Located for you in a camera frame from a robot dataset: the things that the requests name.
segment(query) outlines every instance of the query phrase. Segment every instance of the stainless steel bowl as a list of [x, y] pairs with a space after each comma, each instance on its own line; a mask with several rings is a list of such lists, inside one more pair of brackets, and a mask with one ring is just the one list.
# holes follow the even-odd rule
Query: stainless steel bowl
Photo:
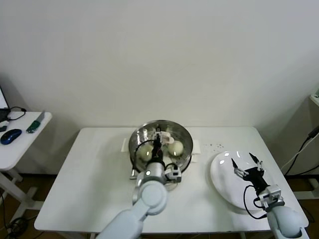
[[164, 157], [169, 157], [171, 161], [180, 168], [181, 172], [185, 171], [191, 161], [193, 140], [189, 132], [183, 126], [168, 120], [155, 120], [147, 122], [132, 133], [129, 142], [129, 151], [132, 164], [134, 163], [134, 160], [136, 160], [137, 170], [139, 172], [146, 170], [147, 163], [136, 156], [136, 150], [141, 143], [153, 139], [152, 136], [155, 134], [156, 128], [158, 126], [162, 131], [169, 132], [175, 140], [182, 142], [184, 146], [183, 154], [178, 157], [170, 155], [165, 146], [162, 147], [162, 150]]

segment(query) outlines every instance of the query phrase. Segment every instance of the blue mouse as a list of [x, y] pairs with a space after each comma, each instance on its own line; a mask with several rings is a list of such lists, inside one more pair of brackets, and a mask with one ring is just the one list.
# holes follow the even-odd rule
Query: blue mouse
[[2, 137], [0, 138], [0, 143], [2, 143], [4, 145], [10, 144], [16, 138], [18, 138], [21, 133], [22, 133], [21, 129], [15, 128], [15, 129], [9, 130], [4, 135], [2, 135]]

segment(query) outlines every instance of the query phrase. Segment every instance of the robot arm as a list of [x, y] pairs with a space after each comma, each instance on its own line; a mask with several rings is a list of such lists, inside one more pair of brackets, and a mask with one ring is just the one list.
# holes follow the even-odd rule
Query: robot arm
[[301, 238], [309, 239], [305, 228], [302, 226], [299, 213], [289, 207], [285, 207], [281, 190], [277, 185], [268, 185], [263, 179], [264, 169], [262, 161], [250, 154], [257, 167], [242, 170], [238, 168], [232, 159], [234, 172], [237, 176], [253, 184], [257, 200], [261, 202], [263, 210], [266, 211], [270, 229], [276, 239]]
[[156, 134], [152, 159], [145, 172], [137, 176], [133, 193], [133, 207], [120, 212], [97, 236], [97, 239], [136, 239], [143, 231], [143, 223], [148, 215], [161, 213], [167, 204], [167, 181], [180, 182], [181, 172], [175, 165], [164, 171], [161, 134]]
[[148, 181], [141, 186], [140, 198], [130, 210], [120, 212], [98, 235], [97, 239], [136, 239], [142, 233], [147, 215], [164, 210], [167, 190], [158, 181]]

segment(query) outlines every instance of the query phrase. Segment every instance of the wooden floor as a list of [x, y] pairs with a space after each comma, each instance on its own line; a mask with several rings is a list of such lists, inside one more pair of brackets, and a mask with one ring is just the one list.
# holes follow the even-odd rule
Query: wooden floor
[[[55, 176], [32, 176], [32, 175], [23, 175], [24, 180], [21, 183], [17, 183], [18, 187], [21, 188], [24, 192], [27, 192], [31, 186], [38, 187], [38, 191], [34, 196], [35, 200], [44, 201], [53, 182]], [[307, 182], [307, 180], [303, 179], [294, 179], [288, 181], [291, 188], [294, 191], [308, 191], [311, 190], [311, 185]], [[12, 198], [11, 196], [7, 196], [5, 199], [5, 218], [6, 221], [10, 221], [11, 217], [14, 215], [16, 209], [19, 206], [19, 202]], [[310, 223], [307, 228], [307, 232], [311, 239], [319, 239], [319, 200], [303, 200], [300, 201], [300, 204], [304, 206], [308, 211], [311, 212], [313, 217], [315, 218], [315, 223]], [[37, 215], [36, 211], [27, 211], [24, 215], [25, 218], [29, 219]], [[29, 221], [27, 231], [19, 237], [19, 239], [32, 239], [40, 234], [34, 227], [34, 219]], [[3, 228], [3, 207], [0, 206], [0, 239], [6, 237], [7, 232]], [[249, 239], [250, 237], [256, 235], [256, 233], [246, 234], [246, 237]], [[56, 233], [47, 233], [42, 234], [39, 239], [62, 239], [63, 237]], [[144, 239], [240, 239], [239, 234], [202, 234], [202, 235], [143, 235]]]

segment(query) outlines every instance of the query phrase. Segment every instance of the table leg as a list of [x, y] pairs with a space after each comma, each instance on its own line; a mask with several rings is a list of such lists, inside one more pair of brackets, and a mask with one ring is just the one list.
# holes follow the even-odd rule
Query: table leg
[[314, 189], [312, 191], [294, 192], [294, 195], [298, 200], [319, 199], [319, 183], [318, 183], [318, 181], [315, 178], [310, 178], [309, 182], [313, 186]]
[[85, 239], [85, 237], [79, 233], [67, 233], [67, 232], [57, 232], [57, 233], [63, 236], [65, 239]]
[[239, 235], [240, 235], [240, 239], [246, 239], [245, 233], [239, 233]]
[[6, 190], [10, 195], [20, 202], [27, 202], [30, 205], [34, 203], [34, 200], [30, 198], [29, 195], [25, 194], [21, 189], [19, 189], [15, 184], [13, 184], [9, 179], [7, 179], [2, 173], [0, 173], [0, 187]]
[[0, 187], [21, 202], [20, 206], [12, 217], [11, 222], [16, 218], [22, 217], [25, 210], [27, 209], [39, 211], [44, 203], [32, 199], [37, 191], [36, 187], [31, 187], [27, 193], [24, 193], [13, 182], [8, 180], [2, 173], [0, 173]]
[[15, 178], [18, 182], [22, 182], [23, 178], [21, 175], [13, 168], [6, 172], [9, 174], [12, 178]]

